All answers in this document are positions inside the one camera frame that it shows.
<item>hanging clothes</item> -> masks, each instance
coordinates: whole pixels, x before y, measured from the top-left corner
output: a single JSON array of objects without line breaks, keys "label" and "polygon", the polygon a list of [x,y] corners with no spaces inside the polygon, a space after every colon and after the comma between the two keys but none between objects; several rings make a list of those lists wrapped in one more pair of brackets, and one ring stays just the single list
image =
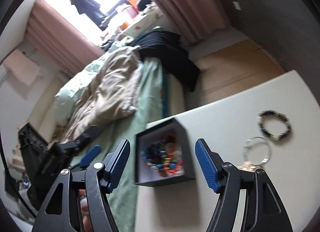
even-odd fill
[{"label": "hanging clothes", "polygon": [[101,22],[106,18],[100,10],[101,5],[94,0],[70,0],[71,5],[75,5],[78,13],[86,14],[102,31],[106,27],[100,27]]}]

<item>black clothing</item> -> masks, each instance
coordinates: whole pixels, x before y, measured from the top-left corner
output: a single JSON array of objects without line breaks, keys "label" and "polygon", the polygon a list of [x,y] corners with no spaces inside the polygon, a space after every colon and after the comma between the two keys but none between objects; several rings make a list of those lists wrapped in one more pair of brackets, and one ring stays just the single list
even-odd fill
[{"label": "black clothing", "polygon": [[106,15],[100,11],[101,5],[94,0],[70,0],[71,5],[75,5],[78,13],[85,13],[102,31],[107,27],[100,27]]},{"label": "black clothing", "polygon": [[150,4],[152,2],[152,0],[138,0],[137,2],[137,9],[138,11],[143,11],[148,4]]},{"label": "black clothing", "polygon": [[99,48],[107,52],[110,46],[114,43],[114,41],[115,41],[114,39],[109,39],[106,42],[104,42],[101,46],[99,46]]},{"label": "black clothing", "polygon": [[194,91],[200,70],[188,59],[188,51],[180,46],[180,35],[156,28],[139,35],[129,46],[141,46],[141,59],[157,57],[165,70]]}]

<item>tabletop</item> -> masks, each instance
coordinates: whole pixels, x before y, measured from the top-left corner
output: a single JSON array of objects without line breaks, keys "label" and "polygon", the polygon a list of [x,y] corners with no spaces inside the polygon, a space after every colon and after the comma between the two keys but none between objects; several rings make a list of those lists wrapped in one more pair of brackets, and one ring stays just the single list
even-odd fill
[{"label": "tabletop", "polygon": [[[257,125],[258,114],[269,109],[287,115],[292,132],[282,142],[269,141],[272,156],[264,169],[281,197],[293,231],[301,232],[320,206],[320,109],[295,71],[174,116],[187,130],[196,180],[161,187],[139,186],[135,231],[206,231],[219,195],[205,181],[195,156],[195,142],[204,138],[224,161],[239,166],[244,162],[245,141],[263,136]],[[271,131],[276,134],[277,128],[273,126]],[[244,200],[245,191],[241,190],[234,232],[240,231]]]}]

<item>wall outlet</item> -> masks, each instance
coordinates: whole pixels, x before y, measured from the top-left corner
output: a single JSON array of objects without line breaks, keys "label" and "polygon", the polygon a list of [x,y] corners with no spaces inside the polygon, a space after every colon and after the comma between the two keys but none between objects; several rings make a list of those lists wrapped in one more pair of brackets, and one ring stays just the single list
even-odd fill
[{"label": "wall outlet", "polygon": [[240,7],[240,5],[239,5],[238,2],[233,1],[232,3],[233,3],[233,5],[234,5],[234,7],[236,8],[236,10],[241,10],[241,7]]}]

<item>pillow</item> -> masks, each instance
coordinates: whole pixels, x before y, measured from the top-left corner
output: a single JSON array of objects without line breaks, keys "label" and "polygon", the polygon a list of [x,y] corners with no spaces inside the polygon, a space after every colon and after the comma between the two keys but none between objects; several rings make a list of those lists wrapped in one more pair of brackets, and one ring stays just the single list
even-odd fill
[{"label": "pillow", "polygon": [[92,79],[102,67],[109,53],[87,65],[64,85],[55,96],[54,116],[58,124],[65,127],[76,109],[76,103]]}]

